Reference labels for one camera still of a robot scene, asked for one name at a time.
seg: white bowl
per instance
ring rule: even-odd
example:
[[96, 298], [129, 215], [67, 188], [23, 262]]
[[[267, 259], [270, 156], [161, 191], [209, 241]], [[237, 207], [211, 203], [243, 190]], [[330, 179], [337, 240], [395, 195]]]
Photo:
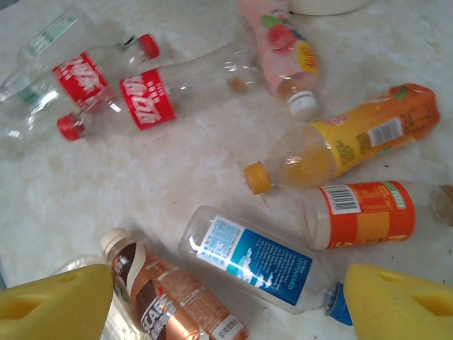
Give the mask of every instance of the white bowl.
[[291, 12], [309, 16], [332, 16], [358, 9], [372, 0], [289, 0]]

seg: red bottle cap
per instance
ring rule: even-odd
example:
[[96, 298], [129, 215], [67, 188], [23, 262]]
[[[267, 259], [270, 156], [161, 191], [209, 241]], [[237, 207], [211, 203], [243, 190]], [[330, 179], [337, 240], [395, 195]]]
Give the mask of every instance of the red bottle cap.
[[82, 132], [85, 130], [81, 120], [74, 121], [71, 115], [64, 115], [58, 118], [57, 127], [62, 136], [71, 141], [82, 137]]
[[148, 57], [151, 59], [156, 58], [159, 56], [159, 46], [151, 34], [143, 34], [142, 36], [138, 37], [137, 39], [142, 46], [143, 51], [147, 54]]

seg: clear plastic bottle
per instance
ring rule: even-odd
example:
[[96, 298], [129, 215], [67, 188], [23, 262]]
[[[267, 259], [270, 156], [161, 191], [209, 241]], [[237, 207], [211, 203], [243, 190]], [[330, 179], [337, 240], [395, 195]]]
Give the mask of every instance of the clear plastic bottle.
[[423, 139], [439, 121], [431, 90], [395, 86], [351, 111], [289, 131], [264, 164], [247, 166], [244, 175], [256, 195], [275, 184], [319, 186], [380, 152]]
[[77, 6], [71, 6], [18, 53], [18, 68], [0, 85], [0, 103], [22, 91], [39, 75], [103, 43], [100, 28]]
[[318, 257], [264, 229], [202, 206], [192, 216], [178, 248], [189, 263], [292, 314], [322, 309], [350, 324], [343, 285], [328, 277]]
[[313, 250], [401, 242], [424, 235], [433, 222], [453, 225], [453, 186], [410, 181], [322, 186], [286, 206]]
[[286, 103], [297, 120], [313, 117], [318, 104], [311, 90], [318, 65], [306, 39], [290, 22], [288, 1], [238, 0], [237, 8], [271, 94]]
[[251, 90], [260, 81], [254, 59], [248, 46], [231, 42], [203, 57], [131, 76], [120, 82], [122, 96], [108, 103], [111, 110], [70, 113], [59, 119], [60, 132], [68, 140], [134, 134], [173, 120], [206, 98], [216, 102]]
[[55, 131], [57, 119], [68, 111], [96, 112], [115, 98], [121, 79], [158, 55], [153, 37], [142, 35], [127, 47], [92, 47], [39, 76], [0, 104], [2, 144], [13, 154], [21, 153]]

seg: table surface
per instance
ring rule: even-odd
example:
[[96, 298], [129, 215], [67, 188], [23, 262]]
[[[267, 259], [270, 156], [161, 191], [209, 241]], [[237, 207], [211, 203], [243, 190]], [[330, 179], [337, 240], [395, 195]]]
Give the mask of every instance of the table surface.
[[[78, 5], [100, 22], [165, 38], [178, 51], [175, 61], [221, 47], [238, 22], [230, 0]], [[58, 0], [21, 0], [0, 11], [0, 80], [16, 68], [18, 49], [63, 10]], [[441, 124], [426, 140], [377, 157], [336, 182], [451, 181], [450, 1], [377, 0], [342, 16], [294, 16], [294, 22], [319, 57], [320, 117], [405, 82], [433, 89], [442, 112]], [[119, 226], [139, 226], [180, 261], [178, 240], [204, 204], [282, 235], [298, 235], [294, 219], [253, 196], [241, 173], [293, 125], [287, 109], [264, 90], [218, 103], [207, 96], [201, 109], [132, 138], [68, 143], [55, 134], [23, 159], [1, 160], [0, 259], [9, 283], [48, 276], [80, 254], [99, 254], [101, 235]], [[321, 256], [339, 279], [348, 264], [362, 261], [453, 285], [453, 230], [418, 227], [430, 231], [427, 237]], [[356, 339], [352, 327], [319, 311], [291, 316], [209, 273], [200, 279], [249, 327], [251, 339]]]

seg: blue bottle cap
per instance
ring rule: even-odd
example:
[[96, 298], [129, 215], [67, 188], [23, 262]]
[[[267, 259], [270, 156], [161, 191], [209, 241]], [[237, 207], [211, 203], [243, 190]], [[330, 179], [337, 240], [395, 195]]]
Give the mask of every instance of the blue bottle cap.
[[343, 292], [343, 284], [336, 284], [328, 306], [328, 316], [334, 318], [342, 324], [352, 326], [351, 316], [349, 314], [349, 309], [346, 305], [345, 294]]

